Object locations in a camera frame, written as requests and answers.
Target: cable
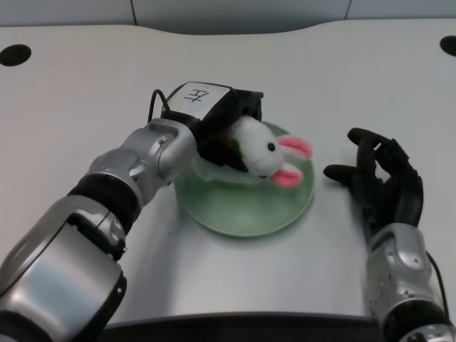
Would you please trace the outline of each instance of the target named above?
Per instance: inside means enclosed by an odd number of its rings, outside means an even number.
[[[345,16],[343,17],[343,20],[347,20],[348,12],[350,11],[350,7],[351,7],[351,0],[348,2],[347,12],[345,13]]]
[[[435,262],[434,258],[431,257],[429,252],[426,252],[426,254],[427,254],[427,257],[429,258],[430,263],[434,267],[435,273],[437,274],[437,279],[439,281],[439,287],[440,287],[440,294],[442,295],[443,311],[445,312],[445,318],[448,321],[450,321],[450,312],[448,311],[447,295],[445,293],[445,287],[443,287],[442,274],[440,273],[439,266],[437,266],[437,263]]]
[[[154,92],[152,93],[152,98],[150,99],[149,116],[147,118],[147,123],[149,123],[152,120],[152,115],[154,113],[154,103],[155,103],[157,94],[162,99],[163,107],[165,107],[166,113],[168,113],[168,114],[171,113],[170,105],[168,105],[168,101],[166,101],[166,97],[163,95],[163,93],[160,89],[155,89]]]

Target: glass plate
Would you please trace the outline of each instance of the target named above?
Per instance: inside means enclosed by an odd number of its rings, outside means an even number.
[[[275,136],[289,134],[265,124]],[[314,195],[312,161],[286,160],[303,172],[298,187],[283,188],[270,181],[255,185],[205,182],[189,166],[175,182],[177,201],[200,224],[222,234],[257,237],[276,232],[298,219]]]

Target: wall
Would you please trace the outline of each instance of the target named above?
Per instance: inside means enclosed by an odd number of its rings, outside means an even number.
[[[134,25],[130,0],[0,0],[0,26]]]
[[[135,24],[271,33],[342,19],[456,18],[456,0],[0,0],[0,26]]]

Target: stuffed bunny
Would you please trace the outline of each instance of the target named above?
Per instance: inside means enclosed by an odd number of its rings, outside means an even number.
[[[295,187],[303,175],[297,167],[285,162],[285,154],[301,159],[312,156],[309,142],[292,135],[276,138],[267,126],[250,116],[238,119],[227,131],[224,141],[237,152],[247,172],[228,165],[219,166],[197,156],[193,168],[206,182],[256,184],[269,178],[282,187]]]

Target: white table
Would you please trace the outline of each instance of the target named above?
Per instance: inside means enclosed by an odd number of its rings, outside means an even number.
[[[348,192],[321,172],[354,163],[352,127],[397,138],[424,180],[420,228],[456,312],[456,20],[341,21],[259,36],[132,26],[0,28],[0,260],[99,154],[143,126],[150,95],[188,81],[263,91],[264,118],[315,147],[316,196],[293,226],[231,239],[160,190],[128,236],[128,292],[112,322],[220,311],[367,315],[366,248]]]

